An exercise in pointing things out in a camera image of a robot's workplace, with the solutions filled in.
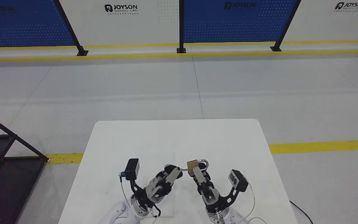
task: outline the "floor seam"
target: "floor seam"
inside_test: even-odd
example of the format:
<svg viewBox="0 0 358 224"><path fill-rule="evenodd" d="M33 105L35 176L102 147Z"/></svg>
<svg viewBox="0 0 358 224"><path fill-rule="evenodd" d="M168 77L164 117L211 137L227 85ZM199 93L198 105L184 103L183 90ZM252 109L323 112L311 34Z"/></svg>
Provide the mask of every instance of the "floor seam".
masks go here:
<svg viewBox="0 0 358 224"><path fill-rule="evenodd" d="M337 70L337 72L343 76L343 78L348 81L354 88L358 88L356 85L354 85L340 70L338 70L338 68L336 68L336 66L331 62L330 59L328 59L328 63L335 69Z"/></svg>
<svg viewBox="0 0 358 224"><path fill-rule="evenodd" d="M22 108L26 105L26 103L29 101L29 99L32 97L32 95L34 94L34 92L39 88L39 86L41 85L41 83L43 82L44 78L47 76L47 74L50 72L50 70L52 69L52 66L49 68L49 70L46 72L46 74L44 75L44 77L41 79L41 81L39 82L39 84L36 86L35 90L33 90L33 92L31 93L31 95L29 96L29 98L27 98L26 102L23 104L23 106L20 108L20 110L16 113L15 117L11 120L11 122L9 123L9 127L12 124L12 122L16 119L16 117L18 116L18 114L20 113L20 111L22 110Z"/></svg>
<svg viewBox="0 0 358 224"><path fill-rule="evenodd" d="M198 82L197 82L196 71L195 71L194 57L191 57L191 59L192 59L192 65L194 66L194 73L195 73L197 93L199 94L199 101L200 101L200 107L201 107L201 116L202 116L202 118L204 119L204 112L203 112L203 110L202 110L201 97L200 97L200 91L199 91L199 84L198 84Z"/></svg>

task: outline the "black metal post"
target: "black metal post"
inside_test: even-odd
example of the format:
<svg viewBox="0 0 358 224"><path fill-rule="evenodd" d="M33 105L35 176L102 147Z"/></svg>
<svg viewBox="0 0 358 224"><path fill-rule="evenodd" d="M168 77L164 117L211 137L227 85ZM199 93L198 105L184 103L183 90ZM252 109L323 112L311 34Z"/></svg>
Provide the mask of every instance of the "black metal post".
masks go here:
<svg viewBox="0 0 358 224"><path fill-rule="evenodd" d="M282 43L282 41L283 41L283 39L284 39L284 37L286 35L286 32L287 32L287 30L288 30L288 28L289 28L289 26L290 26L290 24L292 22L293 17L296 14L296 11L297 11L298 6L300 5L300 3L301 3L301 0L296 1L296 4L295 4L295 6L294 6L294 8L292 10L292 13L291 13L291 15L289 17L289 20L287 21L287 23L285 25L285 28L284 28L284 30L283 30L280 38L279 38L279 41L276 41L275 45L270 47L273 52L280 52L281 51L281 49L280 49L281 43Z"/></svg>
<svg viewBox="0 0 358 224"><path fill-rule="evenodd" d="M4 151L0 151L0 162L2 161L2 159L5 157L6 153L9 151L10 147L12 146L12 144L14 143L15 138L14 137L10 137L9 138L9 142L7 143L7 146L5 147Z"/></svg>
<svg viewBox="0 0 358 224"><path fill-rule="evenodd" d="M184 0L179 0L179 48L177 53L186 53L184 48Z"/></svg>
<svg viewBox="0 0 358 224"><path fill-rule="evenodd" d="M66 26L67 26L67 28L68 28L68 31L69 31L69 33L71 34L71 37L73 38L73 41L74 41L74 43L75 43L75 45L76 45L76 47L77 47L77 49L78 49L78 54L77 54L77 56L86 56L86 55L88 54L88 50L84 50L83 46L81 46L81 45L79 44L79 41L78 41L78 39L77 39L77 37L76 37L76 34L74 34L74 31L73 31L73 29L72 29L72 26L71 26L71 24L69 23L68 18L67 18L67 16L66 16L66 13L65 13L65 11L64 11L63 8L62 8L62 5L61 5L61 3L60 3L60 0L55 0L55 4L56 4L57 9L58 9L58 11L60 12L60 14L61 14L61 16L62 16L62 18L63 18L63 21L65 22L65 24L66 24Z"/></svg>
<svg viewBox="0 0 358 224"><path fill-rule="evenodd" d="M20 138L17 134L15 134L14 132L10 131L7 127L5 127L3 124L0 124L0 129L3 130L4 132L6 132L7 134L9 134L11 136L11 138L14 138L15 140L17 140L18 142L20 142L21 144L23 144L24 146L26 146L26 148L28 148L29 150L31 150L32 152L35 152L38 156L40 156L42 159L44 159L45 161L48 161L49 158L47 158L44 154L42 154L41 152L39 152L37 149L33 148L32 145L28 144L25 140L23 140L22 138Z"/></svg>

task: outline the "yellow stripe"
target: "yellow stripe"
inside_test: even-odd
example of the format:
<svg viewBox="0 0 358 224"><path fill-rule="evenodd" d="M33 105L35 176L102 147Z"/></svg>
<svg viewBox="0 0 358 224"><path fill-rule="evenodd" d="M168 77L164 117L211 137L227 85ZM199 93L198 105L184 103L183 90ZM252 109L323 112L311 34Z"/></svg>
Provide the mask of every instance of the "yellow stripe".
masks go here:
<svg viewBox="0 0 358 224"><path fill-rule="evenodd" d="M227 45L273 45L275 42L221 42L221 43L187 43L185 46L227 46ZM358 44L358 40L322 40L322 41L283 41L282 44ZM157 48L178 46L179 43L163 44L117 44L117 45L86 45L85 49L95 48ZM75 46L23 46L3 47L0 50L66 50L76 49Z"/></svg>
<svg viewBox="0 0 358 224"><path fill-rule="evenodd" d="M46 155L50 158L50 162L48 164L79 164L81 163L83 153L69 153L69 154L53 154Z"/></svg>
<svg viewBox="0 0 358 224"><path fill-rule="evenodd" d="M310 142L292 144L270 144L272 154L308 153L308 152L332 152L332 151L355 151L358 150L358 141L346 142ZM83 153L53 154L48 164L79 164Z"/></svg>
<svg viewBox="0 0 358 224"><path fill-rule="evenodd" d="M358 141L271 144L272 154L358 150Z"/></svg>
<svg viewBox="0 0 358 224"><path fill-rule="evenodd" d="M271 56L271 55L328 55L328 54L358 54L358 50L296 50L284 52L202 52L202 53L154 53L154 54L109 54L66 57L23 57L0 58L0 62L34 62L58 60L94 60L94 59L143 59L143 58L190 58L190 57L241 57L241 56Z"/></svg>

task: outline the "gray floor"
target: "gray floor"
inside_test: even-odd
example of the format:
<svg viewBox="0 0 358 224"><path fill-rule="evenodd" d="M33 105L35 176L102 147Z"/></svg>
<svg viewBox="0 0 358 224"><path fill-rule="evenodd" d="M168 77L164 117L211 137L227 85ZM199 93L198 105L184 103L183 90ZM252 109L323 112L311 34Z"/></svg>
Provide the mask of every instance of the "gray floor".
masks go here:
<svg viewBox="0 0 358 224"><path fill-rule="evenodd" d="M47 154L83 152L99 120L256 118L268 143L357 140L357 61L252 57L0 64L0 122ZM17 146L10 155L28 154ZM274 156L289 197L321 224L357 223L357 158L357 152ZM57 223L77 168L47 166L19 223ZM308 223L296 215L299 223Z"/></svg>

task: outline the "blue panel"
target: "blue panel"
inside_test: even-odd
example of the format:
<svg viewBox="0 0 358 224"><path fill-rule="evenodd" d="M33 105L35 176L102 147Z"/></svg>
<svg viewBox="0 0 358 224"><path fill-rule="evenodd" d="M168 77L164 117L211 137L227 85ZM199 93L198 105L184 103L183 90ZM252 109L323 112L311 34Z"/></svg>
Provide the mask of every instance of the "blue panel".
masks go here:
<svg viewBox="0 0 358 224"><path fill-rule="evenodd" d="M185 0L184 42L277 41L296 0Z"/></svg>
<svg viewBox="0 0 358 224"><path fill-rule="evenodd" d="M75 45L53 0L0 0L0 46Z"/></svg>

